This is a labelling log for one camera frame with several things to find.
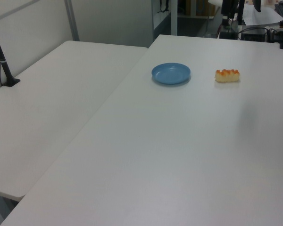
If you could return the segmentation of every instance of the white table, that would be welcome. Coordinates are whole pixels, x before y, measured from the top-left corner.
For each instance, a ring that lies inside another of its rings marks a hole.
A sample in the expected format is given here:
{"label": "white table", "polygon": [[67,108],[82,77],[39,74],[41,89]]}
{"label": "white table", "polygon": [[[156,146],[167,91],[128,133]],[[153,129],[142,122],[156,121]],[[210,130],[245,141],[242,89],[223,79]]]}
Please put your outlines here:
{"label": "white table", "polygon": [[0,195],[19,201],[145,51],[68,41],[0,88]]}
{"label": "white table", "polygon": [[2,224],[31,225],[283,226],[283,50],[159,36]]}

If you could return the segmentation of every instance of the pastry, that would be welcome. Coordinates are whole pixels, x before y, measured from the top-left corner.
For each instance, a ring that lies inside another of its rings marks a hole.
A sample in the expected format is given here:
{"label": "pastry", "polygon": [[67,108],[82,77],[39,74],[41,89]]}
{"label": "pastry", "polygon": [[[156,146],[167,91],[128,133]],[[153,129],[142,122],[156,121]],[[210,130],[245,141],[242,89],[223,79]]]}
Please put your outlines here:
{"label": "pastry", "polygon": [[238,81],[240,77],[240,73],[238,70],[217,70],[215,74],[215,79],[218,82],[232,82],[232,81]]}

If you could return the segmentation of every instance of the floor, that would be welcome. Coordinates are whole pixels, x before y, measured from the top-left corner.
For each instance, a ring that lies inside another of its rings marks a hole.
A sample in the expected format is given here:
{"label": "floor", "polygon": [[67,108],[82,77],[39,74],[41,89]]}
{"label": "floor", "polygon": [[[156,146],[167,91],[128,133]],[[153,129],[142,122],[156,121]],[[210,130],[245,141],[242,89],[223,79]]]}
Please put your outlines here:
{"label": "floor", "polygon": [[[177,34],[179,36],[190,36],[190,37],[206,37],[215,38],[219,25],[221,24],[222,15],[220,9],[216,12],[214,19],[208,21],[208,29],[206,31],[207,19],[195,19],[195,18],[183,18],[178,17]],[[159,34],[171,34],[171,23],[170,18],[166,18],[166,21],[156,31],[156,37]],[[17,205],[17,202],[3,199],[0,197],[0,223],[5,219],[13,208]]]}
{"label": "floor", "polygon": [[[162,29],[160,28],[160,31],[158,32],[154,32],[155,38],[159,34],[171,34],[170,18],[167,18],[166,20],[167,22],[165,23],[165,27]],[[214,18],[208,21],[208,30],[206,32],[207,19],[184,18],[179,16],[177,24],[177,35],[215,38],[221,21],[222,15],[220,14],[220,9],[218,9]]]}

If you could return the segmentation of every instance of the gray floor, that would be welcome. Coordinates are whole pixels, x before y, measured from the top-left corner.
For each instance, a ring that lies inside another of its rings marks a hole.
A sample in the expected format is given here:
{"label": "gray floor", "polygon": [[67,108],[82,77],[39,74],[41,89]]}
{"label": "gray floor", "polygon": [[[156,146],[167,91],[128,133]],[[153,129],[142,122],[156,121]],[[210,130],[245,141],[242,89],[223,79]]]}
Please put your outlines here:
{"label": "gray floor", "polygon": [[[206,32],[207,19],[178,17],[177,35],[189,37],[206,36],[214,38],[217,34],[221,21],[222,15],[220,14],[220,9],[218,9],[214,18],[208,21],[208,30]],[[164,28],[160,28],[160,31],[156,32],[155,36],[157,37],[159,34],[171,34],[170,19],[167,19]]]}

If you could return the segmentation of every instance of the white paper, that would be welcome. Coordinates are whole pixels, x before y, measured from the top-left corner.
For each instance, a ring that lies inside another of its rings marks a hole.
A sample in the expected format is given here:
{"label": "white paper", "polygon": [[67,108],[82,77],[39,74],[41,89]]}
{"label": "white paper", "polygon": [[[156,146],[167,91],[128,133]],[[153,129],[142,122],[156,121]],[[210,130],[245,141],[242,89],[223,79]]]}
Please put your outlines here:
{"label": "white paper", "polygon": [[253,5],[244,5],[243,20],[245,25],[275,24],[283,20],[272,8],[261,6],[261,12],[257,12]]}

